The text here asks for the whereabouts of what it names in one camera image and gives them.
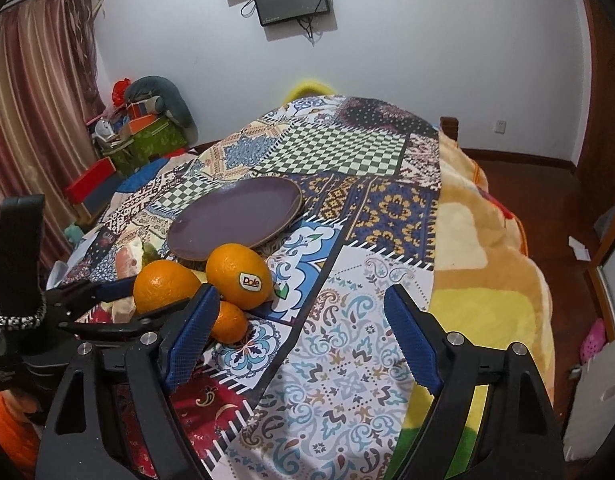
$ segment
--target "wooden floor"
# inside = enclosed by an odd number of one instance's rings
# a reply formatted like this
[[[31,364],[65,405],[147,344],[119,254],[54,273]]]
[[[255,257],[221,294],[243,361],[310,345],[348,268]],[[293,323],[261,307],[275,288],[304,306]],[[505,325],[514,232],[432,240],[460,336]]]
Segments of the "wooden floor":
[[[579,362],[579,347],[600,317],[585,277],[586,262],[575,259],[568,246],[573,236],[590,253],[599,240],[583,207],[583,194],[567,170],[531,164],[478,160],[490,193],[523,222],[529,256],[545,275],[552,293],[552,329],[556,349],[555,412],[563,424],[571,406],[574,381],[569,370]],[[577,466],[568,466],[573,478]]]

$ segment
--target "oval plate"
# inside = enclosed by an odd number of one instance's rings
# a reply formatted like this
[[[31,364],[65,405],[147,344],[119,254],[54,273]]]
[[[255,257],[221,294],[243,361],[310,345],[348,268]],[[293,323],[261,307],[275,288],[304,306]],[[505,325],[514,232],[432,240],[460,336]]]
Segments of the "oval plate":
[[[283,231],[299,213],[299,186],[278,176],[239,180],[188,205],[168,231],[168,247],[179,258],[204,262],[217,247],[254,248]]]

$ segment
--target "wooden bedpost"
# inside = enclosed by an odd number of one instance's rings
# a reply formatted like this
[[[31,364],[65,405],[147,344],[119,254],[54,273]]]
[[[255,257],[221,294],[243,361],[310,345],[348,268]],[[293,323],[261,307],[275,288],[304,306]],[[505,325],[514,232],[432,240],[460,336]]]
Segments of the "wooden bedpost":
[[[459,142],[459,120],[456,117],[442,117],[441,130],[450,139]]]

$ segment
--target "striped curtain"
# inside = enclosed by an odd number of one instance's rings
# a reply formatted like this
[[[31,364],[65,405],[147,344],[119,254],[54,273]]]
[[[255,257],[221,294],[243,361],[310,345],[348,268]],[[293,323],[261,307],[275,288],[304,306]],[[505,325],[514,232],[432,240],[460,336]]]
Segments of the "striped curtain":
[[[91,11],[80,9],[91,1],[27,0],[0,14],[0,203],[45,195],[45,267],[70,251],[62,231],[75,215],[62,190],[96,160],[85,124],[104,106],[88,83],[96,76]]]

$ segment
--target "power socket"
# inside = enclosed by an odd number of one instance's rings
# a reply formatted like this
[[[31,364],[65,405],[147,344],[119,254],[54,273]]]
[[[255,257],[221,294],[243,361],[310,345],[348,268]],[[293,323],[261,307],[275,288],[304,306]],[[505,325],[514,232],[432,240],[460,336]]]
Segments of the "power socket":
[[[506,121],[496,121],[494,123],[494,133],[503,135],[505,133],[505,126],[507,126]]]

